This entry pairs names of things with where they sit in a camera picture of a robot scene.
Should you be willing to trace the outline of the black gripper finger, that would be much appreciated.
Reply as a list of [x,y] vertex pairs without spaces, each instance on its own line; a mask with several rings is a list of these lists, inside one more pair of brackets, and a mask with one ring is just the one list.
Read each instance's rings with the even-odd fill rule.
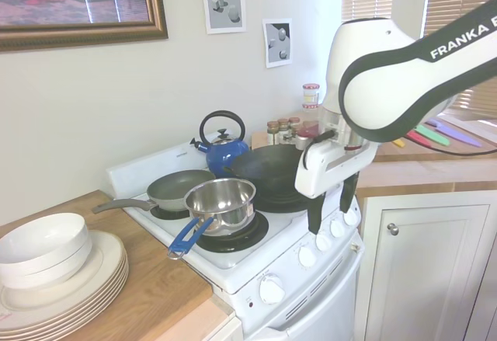
[[346,214],[352,204],[353,198],[356,194],[356,185],[359,179],[359,172],[351,175],[343,181],[342,193],[339,202],[339,209]]
[[319,233],[322,220],[322,208],[326,193],[308,201],[308,230],[314,235]]

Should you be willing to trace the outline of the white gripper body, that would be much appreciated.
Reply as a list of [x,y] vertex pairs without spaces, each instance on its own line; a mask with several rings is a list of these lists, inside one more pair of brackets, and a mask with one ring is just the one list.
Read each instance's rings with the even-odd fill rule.
[[359,149],[346,150],[331,140],[311,144],[301,155],[294,187],[316,198],[366,168],[376,155],[376,144],[366,141]]

